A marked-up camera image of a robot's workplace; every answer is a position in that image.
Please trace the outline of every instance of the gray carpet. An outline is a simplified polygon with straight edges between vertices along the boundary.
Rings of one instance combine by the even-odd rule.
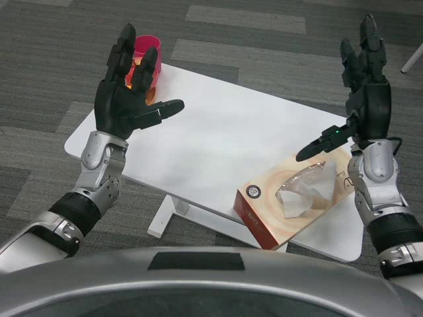
[[[93,107],[121,27],[163,42],[163,62],[344,115],[342,37],[358,43],[370,10],[387,43],[391,135],[401,190],[423,221],[423,63],[399,69],[423,42],[423,3],[345,0],[0,0],[0,242],[70,190],[79,163],[63,144]],[[128,182],[80,254],[139,246],[245,246],[174,217],[158,240],[147,228],[164,195]],[[293,244],[288,252],[322,258]],[[364,235],[351,265],[378,274]]]

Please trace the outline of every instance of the white tissue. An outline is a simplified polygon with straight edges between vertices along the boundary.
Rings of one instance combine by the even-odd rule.
[[[310,168],[310,171],[305,171],[290,180],[289,184],[284,184],[276,193],[276,197],[284,205],[285,218],[298,217],[309,210],[315,197],[331,201],[335,180],[336,163],[328,160],[323,168],[320,166]]]
[[[295,218],[313,205],[313,197],[299,195],[287,190],[278,190],[279,198],[284,202],[285,218]]]

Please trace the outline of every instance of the cardboard box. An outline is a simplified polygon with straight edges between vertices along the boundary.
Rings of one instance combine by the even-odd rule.
[[[330,153],[321,153],[303,162],[297,162],[293,155],[255,180],[238,188],[234,209],[263,249],[278,249],[354,191],[348,177],[350,158],[351,155],[340,148]],[[310,210],[299,217],[286,219],[284,205],[276,197],[276,192],[298,172],[327,160],[333,160],[336,163],[332,201],[326,205],[318,204],[317,207],[313,204]]]

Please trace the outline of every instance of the table leg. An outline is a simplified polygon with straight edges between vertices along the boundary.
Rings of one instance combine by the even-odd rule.
[[[160,238],[165,231],[172,214],[178,215],[179,217],[185,218],[194,223],[198,223],[199,225],[230,236],[231,238],[242,241],[256,248],[260,247],[248,228],[241,223],[237,223],[199,207],[189,205],[186,202],[169,195],[167,195],[163,200],[147,232],[156,238]],[[284,244],[278,249],[278,251],[285,252],[287,246],[288,244]]]
[[[423,54],[423,44],[415,51],[415,53],[410,57],[410,59],[405,63],[403,68],[401,68],[401,73],[405,74],[410,68],[417,62],[417,59]]]
[[[156,216],[154,216],[153,221],[150,223],[147,233],[155,236],[156,238],[161,238],[174,212],[175,208],[172,203],[172,199],[169,195],[166,195],[165,200],[162,202],[156,213]]]

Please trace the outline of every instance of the round logo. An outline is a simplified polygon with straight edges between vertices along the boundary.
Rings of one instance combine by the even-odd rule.
[[[262,194],[262,191],[260,190],[260,188],[258,188],[258,186],[250,185],[249,187],[247,187],[247,195],[250,198],[253,198],[253,199],[259,198],[261,194]]]

